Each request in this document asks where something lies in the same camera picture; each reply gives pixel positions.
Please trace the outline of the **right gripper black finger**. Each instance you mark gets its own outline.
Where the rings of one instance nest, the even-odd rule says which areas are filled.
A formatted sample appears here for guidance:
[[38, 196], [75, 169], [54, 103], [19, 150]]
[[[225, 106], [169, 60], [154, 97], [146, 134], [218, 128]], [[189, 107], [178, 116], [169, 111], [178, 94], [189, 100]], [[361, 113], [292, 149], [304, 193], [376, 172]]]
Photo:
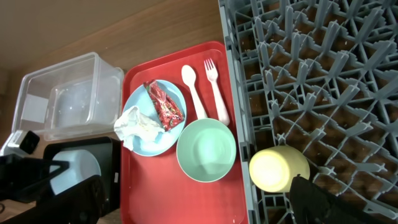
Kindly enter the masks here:
[[383, 224], [300, 175], [292, 179], [289, 197], [297, 224]]

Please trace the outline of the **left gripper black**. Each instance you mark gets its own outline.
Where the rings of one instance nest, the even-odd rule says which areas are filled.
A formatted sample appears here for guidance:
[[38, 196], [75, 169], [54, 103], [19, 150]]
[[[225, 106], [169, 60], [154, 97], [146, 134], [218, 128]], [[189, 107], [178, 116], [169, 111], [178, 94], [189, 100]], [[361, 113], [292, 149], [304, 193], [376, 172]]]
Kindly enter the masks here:
[[[67, 161], [53, 161], [9, 154], [1, 157], [1, 200], [33, 202], [50, 180], [70, 167]], [[106, 197], [103, 183], [94, 175], [50, 200], [3, 224], [97, 223], [103, 216]]]

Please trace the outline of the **yellow plastic cup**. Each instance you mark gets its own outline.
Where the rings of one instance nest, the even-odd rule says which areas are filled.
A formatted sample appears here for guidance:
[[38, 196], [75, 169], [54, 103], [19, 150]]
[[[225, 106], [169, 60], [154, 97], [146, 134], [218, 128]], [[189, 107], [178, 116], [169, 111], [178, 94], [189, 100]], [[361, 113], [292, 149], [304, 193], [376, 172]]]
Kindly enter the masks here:
[[293, 178], [310, 178], [310, 166], [305, 156], [291, 146], [263, 149], [251, 158], [249, 175], [261, 190], [270, 193], [289, 192]]

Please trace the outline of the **small light blue bowl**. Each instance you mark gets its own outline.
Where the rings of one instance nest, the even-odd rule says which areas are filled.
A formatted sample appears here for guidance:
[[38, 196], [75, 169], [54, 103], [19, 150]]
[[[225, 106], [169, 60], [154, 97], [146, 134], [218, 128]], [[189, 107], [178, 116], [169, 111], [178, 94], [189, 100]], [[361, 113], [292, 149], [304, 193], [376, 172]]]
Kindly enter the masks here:
[[50, 180], [50, 185], [55, 195], [93, 175], [101, 176], [101, 169], [97, 159], [87, 150], [61, 151], [53, 157], [53, 160], [69, 163], [67, 170]]

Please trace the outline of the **green plastic bowl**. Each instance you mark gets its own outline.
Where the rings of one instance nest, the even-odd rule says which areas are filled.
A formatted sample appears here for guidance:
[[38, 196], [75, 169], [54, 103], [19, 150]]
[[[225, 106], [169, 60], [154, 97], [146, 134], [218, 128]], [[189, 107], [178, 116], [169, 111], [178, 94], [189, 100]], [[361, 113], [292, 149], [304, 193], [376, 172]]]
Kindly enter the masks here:
[[236, 141], [221, 121], [198, 119], [183, 129], [177, 141], [177, 160], [189, 178], [203, 183], [226, 176], [236, 159]]

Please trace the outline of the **white napkin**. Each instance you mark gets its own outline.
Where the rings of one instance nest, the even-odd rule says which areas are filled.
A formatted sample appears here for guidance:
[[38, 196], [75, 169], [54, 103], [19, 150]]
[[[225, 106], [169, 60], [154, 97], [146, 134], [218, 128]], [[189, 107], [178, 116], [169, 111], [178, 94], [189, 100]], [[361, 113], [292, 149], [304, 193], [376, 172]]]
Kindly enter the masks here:
[[154, 142], [159, 133], [164, 133], [165, 129], [153, 119], [142, 114], [138, 106], [132, 106], [116, 120], [114, 132], [123, 142], [123, 146], [133, 151], [133, 141], [136, 136], [144, 142]]

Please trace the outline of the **red snack wrapper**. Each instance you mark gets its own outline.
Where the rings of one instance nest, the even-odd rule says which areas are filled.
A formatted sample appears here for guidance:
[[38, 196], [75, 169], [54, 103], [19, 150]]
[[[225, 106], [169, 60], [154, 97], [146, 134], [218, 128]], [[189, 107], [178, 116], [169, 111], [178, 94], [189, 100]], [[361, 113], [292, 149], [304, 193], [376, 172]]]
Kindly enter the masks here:
[[184, 121], [185, 117], [176, 102], [160, 88], [157, 81], [144, 82], [144, 88], [152, 100], [159, 121], [165, 131], [171, 130]]

